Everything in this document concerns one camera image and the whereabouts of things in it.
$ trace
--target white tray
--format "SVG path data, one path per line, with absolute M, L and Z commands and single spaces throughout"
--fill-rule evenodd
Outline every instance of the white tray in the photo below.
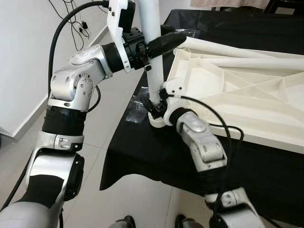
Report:
M 228 125 L 242 128 L 245 141 L 304 154 L 304 72 L 220 68 L 208 58 L 227 57 L 178 49 L 168 82 L 178 81 L 183 95 L 207 103 Z M 219 124 L 207 109 L 187 104 L 204 120 Z M 226 135 L 223 129 L 212 130 Z M 231 131 L 238 139 L 237 131 Z

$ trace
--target baseboard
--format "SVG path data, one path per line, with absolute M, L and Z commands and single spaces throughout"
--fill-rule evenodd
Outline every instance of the baseboard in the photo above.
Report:
M 92 41 L 92 43 L 89 46 L 100 43 L 100 41 L 105 37 L 105 35 L 108 33 L 108 31 L 109 31 L 108 27 L 105 26 L 98 33 L 98 35 L 95 37 L 95 39 Z M 33 113 L 30 115 L 30 117 L 27 120 L 25 120 L 24 124 L 21 125 L 21 127 L 15 133 L 8 134 L 8 133 L 2 131 L 2 129 L 0 129 L 0 136 L 3 134 L 6 137 L 10 137 L 10 138 L 13 138 L 13 139 L 19 141 L 24 136 L 24 134 L 31 128 L 31 126 L 39 118 L 39 116 L 41 116 L 43 111 L 45 111 L 46 106 L 48 104 L 47 100 L 48 99 L 46 97 L 40 102 L 40 104 L 38 105 L 36 110 L 33 111 Z

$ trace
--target tiled floor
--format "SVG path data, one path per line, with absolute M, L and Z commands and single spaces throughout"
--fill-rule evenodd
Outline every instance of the tiled floor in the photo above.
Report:
M 138 13 L 134 22 L 135 25 L 139 23 Z M 111 39 L 107 35 L 102 44 L 109 42 Z M 121 71 L 99 85 L 102 99 L 99 106 L 87 115 L 85 144 L 80 152 L 86 162 L 82 189 L 75 199 L 64 205 L 66 228 L 108 228 L 115 220 L 126 215 L 134 216 L 138 228 L 174 228 L 175 217 L 180 213 L 208 227 L 211 212 L 203 198 L 144 176 L 128 175 L 109 189 L 99 191 L 106 149 L 142 73 L 142 70 L 130 74 Z M 7 139 L 2 142 L 0 205 L 8 197 L 27 162 L 44 115 L 37 119 L 19 142 Z M 19 199 L 24 191 L 22 183 L 13 201 Z

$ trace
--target table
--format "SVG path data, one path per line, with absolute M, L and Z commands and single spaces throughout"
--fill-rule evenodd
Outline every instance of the table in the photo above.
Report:
M 165 24 L 195 29 L 195 37 L 246 49 L 304 54 L 303 17 L 173 10 Z M 167 78 L 174 55 L 163 56 Z M 145 73 L 134 92 L 147 86 Z M 190 151 L 174 127 L 155 129 L 147 116 L 125 121 L 126 109 L 107 150 L 100 190 L 121 177 L 140 174 L 197 193 L 196 169 Z M 224 148 L 227 139 L 219 137 Z M 241 182 L 257 211 L 270 218 L 304 226 L 304 155 L 244 142 L 235 155 L 234 181 Z

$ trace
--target white wall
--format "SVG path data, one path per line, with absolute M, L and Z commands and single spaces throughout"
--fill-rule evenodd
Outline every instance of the white wall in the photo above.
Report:
M 52 2 L 65 15 L 63 1 Z M 85 2 L 89 0 L 75 0 L 78 6 Z M 92 32 L 90 40 L 84 37 L 88 46 L 106 25 L 106 14 L 93 7 L 81 16 Z M 47 0 L 0 0 L 0 133 L 15 136 L 47 98 L 49 48 L 60 21 Z M 66 26 L 57 42 L 54 70 L 75 52 Z

